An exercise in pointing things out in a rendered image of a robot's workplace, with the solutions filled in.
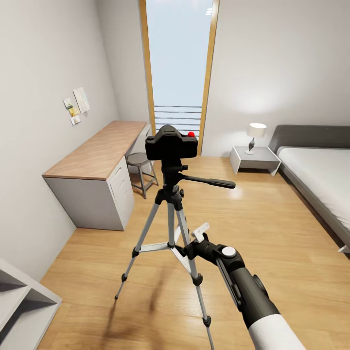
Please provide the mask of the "camera tripod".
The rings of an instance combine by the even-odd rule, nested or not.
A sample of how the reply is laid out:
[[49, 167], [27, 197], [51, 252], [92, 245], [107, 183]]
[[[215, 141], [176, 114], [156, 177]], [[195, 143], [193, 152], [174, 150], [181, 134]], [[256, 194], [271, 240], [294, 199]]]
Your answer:
[[[150, 252], [157, 250], [166, 250], [170, 249], [177, 259], [181, 262], [184, 268], [187, 270], [189, 275], [193, 280], [193, 284], [196, 286], [201, 310], [203, 313], [203, 323], [206, 326], [211, 350], [214, 350], [213, 341], [210, 333], [210, 324], [211, 317], [206, 314], [206, 309], [200, 289], [200, 285], [203, 282], [203, 277], [201, 274], [197, 273], [195, 260], [190, 260], [187, 257], [183, 257], [178, 250], [175, 248], [175, 244], [178, 241], [180, 234], [182, 233], [182, 238], [184, 242], [184, 246], [190, 244], [191, 239], [189, 236], [189, 229], [187, 227], [187, 219], [184, 214], [184, 210], [182, 207], [182, 198], [184, 198], [184, 190], [181, 189], [179, 191], [179, 185], [177, 183], [183, 179], [185, 180], [193, 180], [198, 182], [207, 183], [213, 186], [226, 187], [230, 189], [234, 189], [236, 187], [235, 182], [229, 180], [219, 180], [219, 179], [206, 179], [194, 176], [183, 175], [181, 172], [183, 170], [188, 169], [188, 165], [182, 165], [180, 159], [163, 159], [161, 160], [161, 172], [163, 173], [163, 189], [160, 189], [157, 192], [157, 196], [155, 198], [154, 205], [151, 209], [149, 217], [145, 223], [143, 231], [140, 235], [140, 239], [138, 240], [137, 246], [133, 249], [132, 252], [132, 260], [128, 266], [127, 271], [122, 274], [122, 284], [119, 288], [117, 295], [115, 295], [115, 299], [118, 299], [119, 293], [123, 287], [124, 282], [127, 280], [128, 273], [133, 265], [135, 258], [142, 252]], [[158, 208], [163, 200], [167, 201], [168, 206], [168, 231], [169, 231], [169, 242], [160, 243], [160, 244], [150, 244], [150, 245], [142, 245], [147, 232], [151, 226], [151, 223], [158, 211]], [[178, 218], [178, 226], [175, 230], [175, 211]]]

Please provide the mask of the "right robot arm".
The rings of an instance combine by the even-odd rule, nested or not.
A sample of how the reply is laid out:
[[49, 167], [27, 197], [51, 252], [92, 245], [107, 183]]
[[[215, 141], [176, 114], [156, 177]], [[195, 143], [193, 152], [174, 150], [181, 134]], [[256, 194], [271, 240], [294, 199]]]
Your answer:
[[206, 234], [209, 228], [204, 223], [191, 233], [196, 238], [190, 244], [175, 248], [190, 260], [198, 255], [218, 266], [256, 350], [306, 350], [270, 300], [261, 279], [250, 274], [235, 248], [212, 244]]

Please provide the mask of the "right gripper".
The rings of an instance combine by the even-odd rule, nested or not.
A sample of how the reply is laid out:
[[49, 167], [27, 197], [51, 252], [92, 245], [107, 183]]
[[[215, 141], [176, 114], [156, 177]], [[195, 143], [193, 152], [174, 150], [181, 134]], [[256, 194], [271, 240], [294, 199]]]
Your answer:
[[175, 248], [178, 250], [178, 252], [183, 256], [187, 257], [190, 260], [193, 260], [197, 255], [202, 257], [203, 259], [206, 259], [206, 249], [209, 245], [211, 245], [211, 242], [208, 239], [208, 236], [206, 232], [203, 232], [204, 240], [200, 243], [197, 242], [191, 242], [186, 247], [182, 248], [178, 245], [175, 245]]

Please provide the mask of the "digital camera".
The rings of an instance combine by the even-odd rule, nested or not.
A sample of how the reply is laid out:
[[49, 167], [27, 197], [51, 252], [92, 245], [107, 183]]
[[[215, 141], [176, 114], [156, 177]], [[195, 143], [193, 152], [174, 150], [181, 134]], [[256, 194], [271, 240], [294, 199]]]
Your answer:
[[180, 133], [172, 125], [164, 125], [155, 136], [145, 140], [148, 160], [194, 158], [197, 156], [198, 140], [194, 132]]

